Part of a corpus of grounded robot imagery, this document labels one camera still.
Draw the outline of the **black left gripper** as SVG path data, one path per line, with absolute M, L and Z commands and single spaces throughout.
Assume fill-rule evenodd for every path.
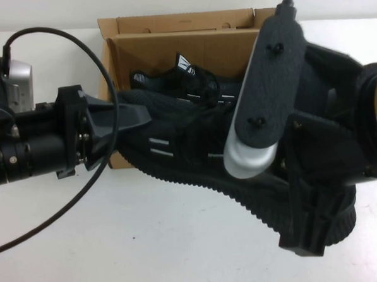
M 86 117 L 91 134 L 80 134 L 81 119 L 86 106 Z M 112 132 L 114 122 L 118 125 L 118 131 L 128 131 L 148 124 L 152 120 L 144 105 L 128 103 L 119 104 L 116 116 L 114 104 L 94 97 L 86 97 L 85 100 L 80 85 L 58 88 L 54 110 L 59 133 L 65 144 L 66 157 L 66 167 L 57 171 L 59 179 L 74 175 L 75 166 L 81 163 L 82 158 L 87 170 L 93 170 L 101 164 L 109 149 L 110 134 L 97 136 L 93 133 Z

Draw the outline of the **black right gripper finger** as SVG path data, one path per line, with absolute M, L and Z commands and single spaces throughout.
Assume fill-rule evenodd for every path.
M 325 250 L 325 198 L 319 188 L 299 188 L 299 253 L 302 257 L 322 256 Z
M 289 178 L 289 198 L 291 220 L 289 231 L 281 234 L 279 247 L 288 249 L 305 249 L 305 227 L 306 219 L 304 219 L 304 211 L 302 210 L 301 198 L 301 179 L 298 172 L 298 164 L 290 160 L 286 161 L 287 175 Z

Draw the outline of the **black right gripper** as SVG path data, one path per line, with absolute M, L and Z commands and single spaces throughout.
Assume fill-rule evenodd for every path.
M 289 184 L 342 187 L 377 179 L 374 64 L 309 44 L 283 137 Z

